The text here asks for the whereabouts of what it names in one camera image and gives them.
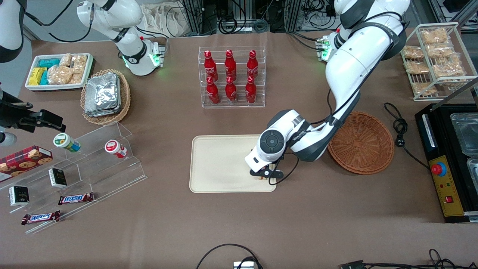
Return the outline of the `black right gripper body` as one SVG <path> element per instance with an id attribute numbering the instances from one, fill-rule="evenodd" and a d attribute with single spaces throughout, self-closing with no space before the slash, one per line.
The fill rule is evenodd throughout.
<path id="1" fill-rule="evenodd" d="M 41 127 L 41 123 L 32 114 L 34 106 L 29 102 L 23 102 L 17 97 L 5 92 L 0 92 L 0 125 L 5 129 L 14 128 L 22 130 L 34 130 Z"/>

